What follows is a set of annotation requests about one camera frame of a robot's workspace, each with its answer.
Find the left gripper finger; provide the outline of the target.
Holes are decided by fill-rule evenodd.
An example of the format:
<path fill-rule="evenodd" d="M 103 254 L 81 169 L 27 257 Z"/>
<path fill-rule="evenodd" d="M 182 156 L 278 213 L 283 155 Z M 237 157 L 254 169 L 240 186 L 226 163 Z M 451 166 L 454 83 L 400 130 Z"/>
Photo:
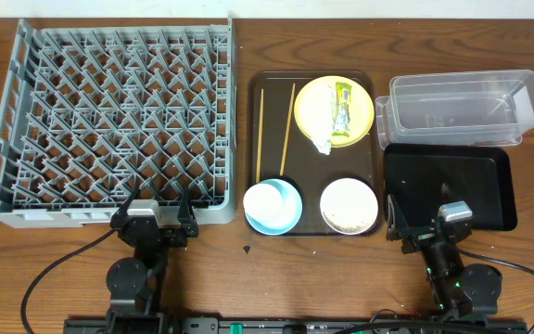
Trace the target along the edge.
<path fill-rule="evenodd" d="M 183 191 L 179 204 L 177 220 L 181 225 L 191 225 L 193 223 L 193 212 L 190 202 L 190 191 L 188 188 Z"/>
<path fill-rule="evenodd" d="M 129 196 L 129 198 L 127 200 L 125 200 L 122 203 L 122 205 L 117 210 L 117 215 L 119 217 L 123 217 L 123 216 L 127 216 L 128 215 L 128 213 L 127 213 L 128 209 L 129 209 L 131 203 L 139 196 L 139 193 L 140 193 L 139 181 L 136 180 L 134 182 L 133 191 L 132 191 L 131 195 Z"/>

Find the pale pink bowl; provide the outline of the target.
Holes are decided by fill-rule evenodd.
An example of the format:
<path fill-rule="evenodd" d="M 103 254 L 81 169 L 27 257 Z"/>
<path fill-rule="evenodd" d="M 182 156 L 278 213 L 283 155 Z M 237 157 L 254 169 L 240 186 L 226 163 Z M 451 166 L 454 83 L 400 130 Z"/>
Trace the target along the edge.
<path fill-rule="evenodd" d="M 375 226 L 378 201 L 366 183 L 341 178 L 324 188 L 319 202 L 324 221 L 343 235 L 359 235 Z"/>

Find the light blue bowl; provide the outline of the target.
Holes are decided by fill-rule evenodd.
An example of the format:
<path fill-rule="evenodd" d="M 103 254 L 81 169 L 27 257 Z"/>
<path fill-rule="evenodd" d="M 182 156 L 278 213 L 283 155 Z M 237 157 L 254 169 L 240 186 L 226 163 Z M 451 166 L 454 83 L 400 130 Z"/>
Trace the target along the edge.
<path fill-rule="evenodd" d="M 266 179 L 260 183 L 275 186 L 280 191 L 283 208 L 277 219 L 269 225 L 258 223 L 245 213 L 246 219 L 255 231 L 263 235 L 284 235 L 299 222 L 303 209 L 301 196 L 294 186 L 282 179 Z"/>

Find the yellow round plate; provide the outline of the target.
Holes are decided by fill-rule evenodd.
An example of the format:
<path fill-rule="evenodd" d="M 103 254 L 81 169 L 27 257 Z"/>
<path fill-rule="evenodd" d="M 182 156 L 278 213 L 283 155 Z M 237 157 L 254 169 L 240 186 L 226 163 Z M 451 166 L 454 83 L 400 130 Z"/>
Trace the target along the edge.
<path fill-rule="evenodd" d="M 312 126 L 314 125 L 313 109 L 316 106 L 317 89 L 321 84 L 327 83 L 335 90 L 336 82 L 351 85 L 350 136 L 333 136 L 332 134 L 332 149 L 353 145 L 369 133 L 374 122 L 375 110 L 373 101 L 366 90 L 356 81 L 347 77 L 338 75 L 322 76 L 308 82 L 300 89 L 293 109 L 294 119 L 300 131 L 312 142 Z"/>

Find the green snack wrapper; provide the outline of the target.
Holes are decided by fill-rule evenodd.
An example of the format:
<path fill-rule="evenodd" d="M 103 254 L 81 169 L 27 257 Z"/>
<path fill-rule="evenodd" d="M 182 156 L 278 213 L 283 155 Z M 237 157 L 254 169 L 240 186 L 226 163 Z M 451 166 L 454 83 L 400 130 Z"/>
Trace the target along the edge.
<path fill-rule="evenodd" d="M 350 136 L 350 96 L 349 83 L 336 82 L 336 105 L 334 112 L 333 136 Z"/>

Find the white napkin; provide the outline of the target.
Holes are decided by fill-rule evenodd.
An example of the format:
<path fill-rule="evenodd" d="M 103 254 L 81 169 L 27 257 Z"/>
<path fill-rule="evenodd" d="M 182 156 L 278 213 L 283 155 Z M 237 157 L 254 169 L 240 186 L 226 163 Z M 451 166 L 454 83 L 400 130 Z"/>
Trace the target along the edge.
<path fill-rule="evenodd" d="M 316 106 L 314 107 L 314 125 L 312 126 L 311 141 L 321 154 L 329 155 L 332 149 L 331 137 L 333 133 L 333 113 L 336 104 L 335 90 L 327 83 L 322 83 L 317 89 Z"/>

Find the wooden chopstick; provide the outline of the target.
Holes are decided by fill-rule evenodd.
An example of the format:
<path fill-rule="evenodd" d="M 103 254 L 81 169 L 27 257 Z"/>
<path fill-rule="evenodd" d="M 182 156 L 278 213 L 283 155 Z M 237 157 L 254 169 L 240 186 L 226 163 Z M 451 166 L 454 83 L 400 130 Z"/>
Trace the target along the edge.
<path fill-rule="evenodd" d="M 285 130 L 285 138 L 284 138 L 284 145 L 282 149 L 282 157 L 281 157 L 281 163 L 280 163 L 280 169 L 279 169 L 279 175 L 283 176 L 285 172 L 286 167 L 286 154 L 287 154 L 287 148 L 288 148 L 288 142 L 289 142 L 289 133 L 290 133 L 290 127 L 291 127 L 291 118 L 293 115 L 293 109 L 294 109 L 294 101 L 295 101 L 295 95 L 296 95 L 296 84 L 292 84 L 290 99 L 289 99 L 289 105 L 288 105 L 288 112 L 286 117 L 286 130 Z"/>
<path fill-rule="evenodd" d="M 257 161 L 256 161 L 256 177 L 255 177 L 256 184 L 258 184 L 261 181 L 261 153 L 262 153 L 263 112 L 264 112 L 264 90 L 261 89 L 259 128 L 258 128 L 258 144 L 257 144 Z"/>

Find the white cup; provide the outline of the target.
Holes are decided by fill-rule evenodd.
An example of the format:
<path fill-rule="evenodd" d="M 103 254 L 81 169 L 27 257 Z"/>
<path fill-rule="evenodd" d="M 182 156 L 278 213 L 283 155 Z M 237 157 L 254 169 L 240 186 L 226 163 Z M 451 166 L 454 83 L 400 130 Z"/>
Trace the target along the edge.
<path fill-rule="evenodd" d="M 272 185 L 259 183 L 250 187 L 244 195 L 245 213 L 261 224 L 269 225 L 277 219 L 283 208 L 280 191 Z"/>

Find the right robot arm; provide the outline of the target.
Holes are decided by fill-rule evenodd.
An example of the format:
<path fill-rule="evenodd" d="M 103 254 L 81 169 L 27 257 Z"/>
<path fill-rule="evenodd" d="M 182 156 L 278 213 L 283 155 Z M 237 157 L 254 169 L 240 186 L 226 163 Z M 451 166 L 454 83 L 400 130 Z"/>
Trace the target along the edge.
<path fill-rule="evenodd" d="M 487 264 L 464 265 L 456 244 L 472 232 L 472 210 L 463 201 L 439 207 L 428 225 L 409 225 L 400 205 L 387 196 L 387 239 L 401 242 L 404 254 L 421 253 L 436 303 L 450 320 L 473 320 L 498 313 L 501 272 Z"/>

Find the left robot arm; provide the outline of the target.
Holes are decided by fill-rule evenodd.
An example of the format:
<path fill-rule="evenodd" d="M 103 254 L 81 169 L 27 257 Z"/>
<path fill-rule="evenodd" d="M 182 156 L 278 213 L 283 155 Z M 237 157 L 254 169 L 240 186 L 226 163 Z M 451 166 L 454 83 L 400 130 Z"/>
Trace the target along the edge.
<path fill-rule="evenodd" d="M 181 196 L 175 223 L 161 213 L 154 199 L 140 199 L 140 186 L 111 216 L 110 227 L 134 249 L 133 256 L 115 262 L 107 273 L 110 311 L 149 314 L 158 306 L 166 274 L 168 252 L 184 248 L 198 236 L 190 192 Z"/>

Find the black waste tray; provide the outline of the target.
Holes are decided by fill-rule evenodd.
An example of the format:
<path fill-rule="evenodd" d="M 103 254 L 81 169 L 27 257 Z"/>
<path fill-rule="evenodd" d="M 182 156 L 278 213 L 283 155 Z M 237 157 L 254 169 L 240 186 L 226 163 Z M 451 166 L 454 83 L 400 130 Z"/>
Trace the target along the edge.
<path fill-rule="evenodd" d="M 475 229 L 512 231 L 518 219 L 509 156 L 501 148 L 390 144 L 385 192 L 410 226 L 428 225 L 439 207 L 464 201 Z"/>

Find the grey plastic dish rack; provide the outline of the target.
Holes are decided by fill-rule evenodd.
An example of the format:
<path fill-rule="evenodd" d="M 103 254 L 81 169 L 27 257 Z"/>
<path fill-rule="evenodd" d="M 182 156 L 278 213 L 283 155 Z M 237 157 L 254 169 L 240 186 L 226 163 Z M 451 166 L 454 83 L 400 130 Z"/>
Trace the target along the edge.
<path fill-rule="evenodd" d="M 174 222 L 236 214 L 233 23 L 35 29 L 19 22 L 0 103 L 0 222 L 106 223 L 137 192 Z"/>

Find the dark brown serving tray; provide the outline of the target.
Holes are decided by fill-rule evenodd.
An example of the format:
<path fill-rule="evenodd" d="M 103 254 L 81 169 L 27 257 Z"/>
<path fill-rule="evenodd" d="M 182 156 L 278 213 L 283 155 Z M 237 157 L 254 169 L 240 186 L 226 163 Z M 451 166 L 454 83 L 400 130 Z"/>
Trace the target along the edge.
<path fill-rule="evenodd" d="M 360 84 L 369 95 L 375 92 L 371 78 L 361 71 L 263 71 L 250 81 L 248 91 L 248 171 L 245 187 L 255 183 L 261 89 L 264 90 L 264 112 L 261 153 L 261 179 L 282 178 L 299 192 L 303 209 L 299 222 L 284 235 L 286 237 L 337 237 L 324 221 L 320 197 L 324 188 L 340 178 L 355 178 L 366 183 L 375 192 L 378 215 L 375 226 L 362 233 L 369 237 L 384 224 L 384 181 L 382 152 L 378 145 L 376 127 L 357 143 L 334 148 L 326 156 L 317 151 L 291 121 L 283 176 L 279 175 L 284 145 L 286 117 L 292 84 L 296 94 L 308 82 L 327 75 L 347 77 Z"/>

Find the clear plastic bin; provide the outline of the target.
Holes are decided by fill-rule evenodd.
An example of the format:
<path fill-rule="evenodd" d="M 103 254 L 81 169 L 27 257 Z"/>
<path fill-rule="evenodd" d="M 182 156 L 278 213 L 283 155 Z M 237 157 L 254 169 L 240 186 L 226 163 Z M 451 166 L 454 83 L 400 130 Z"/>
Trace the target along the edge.
<path fill-rule="evenodd" d="M 375 100 L 375 120 L 381 148 L 516 146 L 534 128 L 534 71 L 397 76 Z"/>

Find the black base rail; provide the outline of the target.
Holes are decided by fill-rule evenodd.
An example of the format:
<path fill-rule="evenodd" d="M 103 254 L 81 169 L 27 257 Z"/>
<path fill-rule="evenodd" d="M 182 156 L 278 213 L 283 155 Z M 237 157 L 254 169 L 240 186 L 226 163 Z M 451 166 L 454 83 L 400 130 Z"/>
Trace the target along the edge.
<path fill-rule="evenodd" d="M 520 322 L 498 322 L 467 328 L 464 324 L 423 325 L 420 321 L 377 319 L 374 322 L 301 320 L 220 320 L 132 316 L 112 319 L 67 319 L 63 334 L 327 334 L 327 333 L 525 333 Z"/>

